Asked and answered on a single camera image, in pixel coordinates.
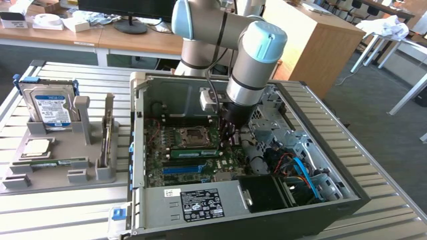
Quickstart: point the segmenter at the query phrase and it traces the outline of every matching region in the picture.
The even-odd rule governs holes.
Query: white box
[[[66,27],[75,33],[91,28],[90,22],[76,17],[63,18],[62,22],[64,23]]]
[[[2,24],[6,29],[27,29],[28,24],[23,14],[16,12],[0,12]]]

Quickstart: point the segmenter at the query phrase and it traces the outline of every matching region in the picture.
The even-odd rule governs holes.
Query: blue pcie slot
[[[191,174],[202,173],[202,170],[207,164],[199,166],[183,166],[183,167],[165,167],[163,174]]]

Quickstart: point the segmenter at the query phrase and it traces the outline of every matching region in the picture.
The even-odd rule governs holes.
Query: small electronic device
[[[173,11],[177,0],[79,0],[79,9],[104,14],[129,16],[129,20],[114,23],[118,31],[127,34],[143,34],[147,27],[133,17],[173,21]]]
[[[31,120],[44,123],[47,130],[70,129],[72,122],[80,120],[74,105],[79,95],[79,83],[71,80],[43,80],[26,77],[18,83]]]

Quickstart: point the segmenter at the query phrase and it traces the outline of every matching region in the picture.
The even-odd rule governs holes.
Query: aluminum extrusion table
[[[44,79],[76,78],[80,94],[91,97],[88,114],[100,120],[104,97],[115,94],[114,115],[121,122],[118,180],[114,183],[59,192],[0,196],[0,238],[99,240],[107,239],[108,211],[127,201],[130,118],[130,75],[135,69],[47,62],[30,67],[24,76]],[[321,239],[427,239],[427,218],[373,156],[361,146],[313,91],[299,82],[283,85],[311,119],[318,131],[341,157],[351,174],[373,198],[350,217],[337,221]],[[16,89],[0,107],[0,176],[8,169],[15,149],[27,130],[28,110]],[[301,123],[291,122],[297,128]]]

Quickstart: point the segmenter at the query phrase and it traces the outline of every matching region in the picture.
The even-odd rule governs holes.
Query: red cable
[[[278,172],[278,169],[279,169],[279,166],[281,166],[282,160],[283,160],[283,158],[285,158],[285,156],[286,156],[286,155],[291,155],[291,156],[294,156],[294,157],[295,157],[295,154],[294,154],[294,153],[290,153],[290,152],[283,153],[283,155],[282,155],[282,157],[281,157],[281,160],[279,160],[279,163],[278,163],[278,166],[277,166],[277,167],[275,167],[275,169],[274,169],[274,173],[277,173],[277,172]]]
[[[155,131],[155,134],[153,135],[153,137],[151,137],[151,139],[150,139],[150,141],[149,141],[147,144],[150,144],[150,143],[153,142],[153,140],[155,139],[155,136],[158,135],[159,130],[161,130],[161,122],[159,122],[157,119],[154,119],[154,118],[151,118],[151,119],[158,122],[158,130]]]

